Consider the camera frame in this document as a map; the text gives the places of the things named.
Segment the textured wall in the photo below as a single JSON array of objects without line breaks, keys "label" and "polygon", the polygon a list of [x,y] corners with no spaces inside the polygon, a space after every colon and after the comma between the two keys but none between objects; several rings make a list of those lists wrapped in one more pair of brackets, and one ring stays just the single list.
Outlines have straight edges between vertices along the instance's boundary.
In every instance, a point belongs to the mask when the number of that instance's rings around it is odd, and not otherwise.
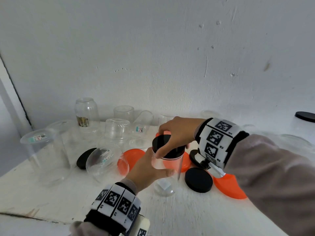
[{"label": "textured wall", "polygon": [[315,0],[1,0],[0,51],[35,128],[93,97],[283,130],[315,111]]}]

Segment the door frame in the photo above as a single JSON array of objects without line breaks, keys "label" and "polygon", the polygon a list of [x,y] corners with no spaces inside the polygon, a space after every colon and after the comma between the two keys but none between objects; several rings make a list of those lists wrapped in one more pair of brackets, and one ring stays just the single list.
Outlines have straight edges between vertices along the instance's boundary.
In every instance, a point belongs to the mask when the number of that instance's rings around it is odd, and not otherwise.
[{"label": "door frame", "polygon": [[8,71],[0,56],[0,98],[4,102],[10,116],[20,134],[25,134],[33,131],[31,123],[26,117],[26,112],[19,99],[19,96],[14,88],[14,85],[10,79]]}]

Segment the black lid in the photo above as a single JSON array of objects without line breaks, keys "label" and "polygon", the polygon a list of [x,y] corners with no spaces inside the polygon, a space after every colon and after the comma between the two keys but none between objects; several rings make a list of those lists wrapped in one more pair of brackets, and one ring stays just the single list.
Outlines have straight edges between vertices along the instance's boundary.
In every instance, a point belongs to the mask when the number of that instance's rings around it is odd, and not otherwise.
[{"label": "black lid", "polygon": [[84,152],[77,160],[77,166],[81,170],[86,170],[86,161],[88,160],[90,154],[95,150],[96,148],[92,148]]},{"label": "black lid", "polygon": [[196,167],[186,171],[185,182],[189,188],[199,193],[208,192],[213,184],[211,175],[207,171]]},{"label": "black lid", "polygon": [[[170,138],[171,138],[171,135],[159,135],[158,137],[154,138],[152,141],[153,152],[156,153],[162,146],[164,146],[166,143],[168,143]],[[178,158],[181,155],[183,155],[184,152],[185,152],[185,146],[177,147],[177,148],[171,150],[163,158],[166,158],[166,159]]]},{"label": "black lid", "polygon": [[314,113],[308,113],[308,112],[296,112],[295,116],[299,119],[302,119],[304,121],[308,122],[314,122],[315,123],[315,114]]},{"label": "black lid", "polygon": [[198,153],[198,150],[191,150],[189,153],[189,158],[192,163],[195,164],[196,167],[199,167],[201,169],[208,170],[211,167],[209,166],[210,161],[206,158],[204,158],[202,155]]}]

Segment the white tabletop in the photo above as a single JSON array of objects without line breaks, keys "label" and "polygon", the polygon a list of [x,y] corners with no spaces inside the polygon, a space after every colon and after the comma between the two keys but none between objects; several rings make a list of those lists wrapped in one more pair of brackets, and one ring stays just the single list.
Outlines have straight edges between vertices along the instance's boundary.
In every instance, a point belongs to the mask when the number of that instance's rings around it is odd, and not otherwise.
[{"label": "white tabletop", "polygon": [[[157,130],[150,127],[147,137],[152,140]],[[197,147],[193,142],[187,152]],[[149,235],[286,235],[248,199],[229,198],[215,185],[207,193],[196,193],[187,187],[184,176],[171,197],[160,197],[153,185],[138,194],[141,214],[151,221]],[[117,180],[112,177],[105,183]],[[82,221],[101,190],[102,185],[77,167],[61,184],[41,186],[25,161],[0,178],[0,213],[61,223]]]}]

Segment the hand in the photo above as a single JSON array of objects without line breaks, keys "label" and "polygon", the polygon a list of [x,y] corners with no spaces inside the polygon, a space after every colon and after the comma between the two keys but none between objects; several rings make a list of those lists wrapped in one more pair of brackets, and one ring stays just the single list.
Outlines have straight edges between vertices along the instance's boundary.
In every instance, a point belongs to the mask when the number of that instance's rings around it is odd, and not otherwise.
[{"label": "hand", "polygon": [[156,152],[155,157],[162,158],[174,148],[193,142],[196,128],[204,121],[205,119],[199,118],[174,117],[173,120],[162,124],[158,130],[159,134],[162,135],[164,131],[170,131],[171,138],[165,146]]},{"label": "hand", "polygon": [[126,176],[127,179],[135,183],[138,192],[149,187],[154,181],[160,178],[170,177],[176,172],[173,169],[155,169],[152,166],[153,157],[153,151],[150,147]]}]

